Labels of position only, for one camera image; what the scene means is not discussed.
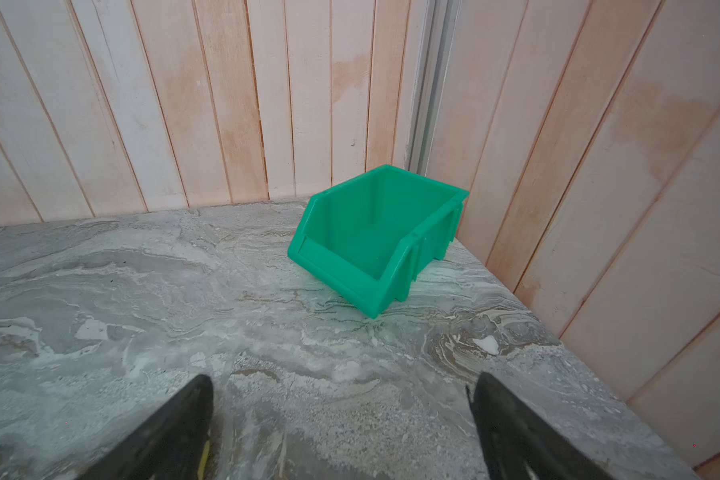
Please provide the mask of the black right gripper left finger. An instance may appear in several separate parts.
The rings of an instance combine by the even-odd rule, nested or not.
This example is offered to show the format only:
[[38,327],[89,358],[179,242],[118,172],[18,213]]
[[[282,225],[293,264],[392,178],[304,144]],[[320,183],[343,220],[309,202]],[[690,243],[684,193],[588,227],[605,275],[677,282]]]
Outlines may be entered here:
[[211,450],[214,387],[199,374],[81,479],[203,479]]

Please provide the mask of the green plastic storage bin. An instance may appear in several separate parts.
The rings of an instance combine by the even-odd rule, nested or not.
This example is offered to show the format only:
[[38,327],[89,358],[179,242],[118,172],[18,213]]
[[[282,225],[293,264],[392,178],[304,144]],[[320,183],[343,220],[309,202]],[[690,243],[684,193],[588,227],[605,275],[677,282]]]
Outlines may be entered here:
[[288,248],[296,264],[370,318],[455,239],[468,191],[383,165],[310,198]]

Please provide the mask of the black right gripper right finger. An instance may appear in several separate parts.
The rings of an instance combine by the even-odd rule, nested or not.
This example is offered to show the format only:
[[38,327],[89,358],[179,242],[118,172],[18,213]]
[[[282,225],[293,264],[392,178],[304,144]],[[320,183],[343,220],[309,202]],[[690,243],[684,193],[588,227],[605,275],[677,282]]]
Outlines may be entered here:
[[482,372],[466,394],[490,478],[611,477],[492,374]]

